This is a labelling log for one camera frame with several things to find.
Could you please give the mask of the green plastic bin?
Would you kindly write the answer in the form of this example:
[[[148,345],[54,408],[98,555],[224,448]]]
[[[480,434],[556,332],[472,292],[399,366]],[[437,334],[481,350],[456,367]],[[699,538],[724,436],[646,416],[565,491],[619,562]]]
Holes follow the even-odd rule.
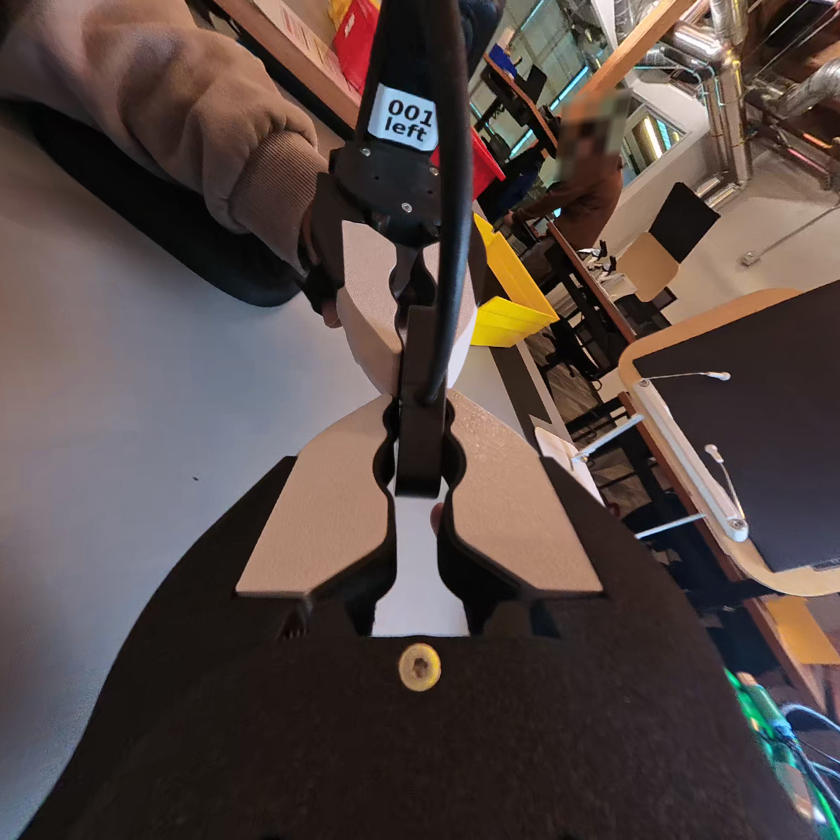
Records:
[[[745,673],[724,671],[764,758],[794,810],[817,838],[838,838],[833,804],[813,780],[804,750],[768,692]]]

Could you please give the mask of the yellow plastic bin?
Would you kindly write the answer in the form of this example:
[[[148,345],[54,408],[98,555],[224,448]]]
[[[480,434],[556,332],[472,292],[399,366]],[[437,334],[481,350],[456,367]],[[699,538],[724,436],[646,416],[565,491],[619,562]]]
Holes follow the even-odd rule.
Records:
[[[491,291],[489,300],[479,305],[470,343],[510,348],[560,316],[502,234],[476,213],[474,222],[485,246],[489,273],[501,291]]]

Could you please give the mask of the small yellow bin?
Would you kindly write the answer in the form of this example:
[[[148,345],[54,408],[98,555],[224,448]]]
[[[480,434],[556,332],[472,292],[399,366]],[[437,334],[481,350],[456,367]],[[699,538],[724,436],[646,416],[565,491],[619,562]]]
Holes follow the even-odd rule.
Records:
[[[804,666],[839,666],[834,642],[820,628],[807,600],[794,595],[774,595],[763,599],[783,643],[792,657]]]

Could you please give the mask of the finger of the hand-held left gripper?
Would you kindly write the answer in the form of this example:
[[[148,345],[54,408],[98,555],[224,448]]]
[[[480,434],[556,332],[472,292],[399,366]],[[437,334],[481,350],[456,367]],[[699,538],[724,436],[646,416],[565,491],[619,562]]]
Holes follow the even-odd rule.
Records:
[[[397,303],[391,290],[396,247],[366,224],[341,225],[343,286],[336,303],[352,356],[381,394],[395,396],[403,342],[397,331]]]
[[[432,278],[435,292],[438,290],[439,254],[439,243],[428,245],[422,251],[423,266],[425,267],[428,275]],[[470,267],[469,264],[467,264],[464,288],[458,310],[455,341],[448,363],[446,380],[448,389],[455,385],[466,362],[472,334],[476,326],[477,311],[478,305],[476,303],[476,293],[473,287]]]

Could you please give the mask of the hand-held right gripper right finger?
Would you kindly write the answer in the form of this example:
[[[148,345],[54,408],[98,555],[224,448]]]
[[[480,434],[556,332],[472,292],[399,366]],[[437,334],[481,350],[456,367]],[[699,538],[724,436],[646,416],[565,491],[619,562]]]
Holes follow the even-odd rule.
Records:
[[[457,391],[447,393],[442,477],[438,570],[460,601],[603,593],[538,452]]]

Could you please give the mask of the brown standing desk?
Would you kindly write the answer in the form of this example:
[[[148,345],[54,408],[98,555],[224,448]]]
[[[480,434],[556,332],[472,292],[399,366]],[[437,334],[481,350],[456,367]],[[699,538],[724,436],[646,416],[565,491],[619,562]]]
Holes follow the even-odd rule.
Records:
[[[548,160],[558,151],[558,141],[543,113],[527,92],[514,80],[514,76],[498,66],[488,53],[483,55],[485,69],[480,78],[493,93],[494,103],[488,108],[480,122],[486,124],[497,108],[508,112],[535,139],[542,157]]]

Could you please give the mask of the person's left forearm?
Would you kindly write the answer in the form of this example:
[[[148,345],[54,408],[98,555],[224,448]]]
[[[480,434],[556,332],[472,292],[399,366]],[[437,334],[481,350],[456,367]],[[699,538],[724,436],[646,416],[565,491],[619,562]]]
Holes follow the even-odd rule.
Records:
[[[99,129],[308,274],[302,231],[327,171],[314,122],[186,2],[2,2],[1,75],[2,98]]]

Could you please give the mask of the silver bent duct pipe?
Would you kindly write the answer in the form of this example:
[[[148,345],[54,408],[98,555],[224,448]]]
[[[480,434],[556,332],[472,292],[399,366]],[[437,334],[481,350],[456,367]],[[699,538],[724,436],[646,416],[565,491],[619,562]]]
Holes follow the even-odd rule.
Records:
[[[746,2],[695,2],[645,55],[647,67],[683,70],[699,81],[718,171],[695,193],[711,208],[753,177],[741,59],[747,33]]]

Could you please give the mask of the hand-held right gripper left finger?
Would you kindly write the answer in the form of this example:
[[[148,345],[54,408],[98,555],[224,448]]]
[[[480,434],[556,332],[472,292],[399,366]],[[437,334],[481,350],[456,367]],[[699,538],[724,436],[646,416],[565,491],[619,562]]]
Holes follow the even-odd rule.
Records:
[[[387,441],[380,395],[300,451],[237,584],[241,596],[308,598],[381,547],[389,504],[374,473]]]

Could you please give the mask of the black mesh wrist rest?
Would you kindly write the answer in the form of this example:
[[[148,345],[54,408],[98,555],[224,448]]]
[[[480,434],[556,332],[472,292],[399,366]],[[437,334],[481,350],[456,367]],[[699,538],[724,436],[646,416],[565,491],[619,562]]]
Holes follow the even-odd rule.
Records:
[[[96,128],[44,104],[2,100],[75,182],[205,282],[258,308],[278,308],[302,279],[252,234],[236,234],[203,198],[153,173]]]

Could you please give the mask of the long wooden desk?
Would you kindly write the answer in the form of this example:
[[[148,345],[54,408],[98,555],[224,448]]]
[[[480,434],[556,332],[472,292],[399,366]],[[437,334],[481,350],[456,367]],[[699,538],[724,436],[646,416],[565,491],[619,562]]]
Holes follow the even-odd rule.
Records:
[[[665,309],[676,297],[670,289],[665,287],[652,299],[644,299],[637,284],[619,271],[614,256],[602,255],[598,248],[592,254],[573,249],[552,222],[547,226],[547,239],[553,273],[595,338],[606,341],[608,334],[617,334],[627,346],[671,325]]]

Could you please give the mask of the black adapter with thin cable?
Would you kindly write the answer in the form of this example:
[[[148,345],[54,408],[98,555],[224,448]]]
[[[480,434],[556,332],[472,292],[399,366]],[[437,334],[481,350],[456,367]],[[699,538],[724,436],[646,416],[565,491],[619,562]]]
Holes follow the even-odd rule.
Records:
[[[473,164],[467,49],[458,3],[421,2],[419,21],[437,116],[441,218],[434,303],[413,305],[407,314],[395,494],[435,499],[442,475],[448,365],[466,288]]]

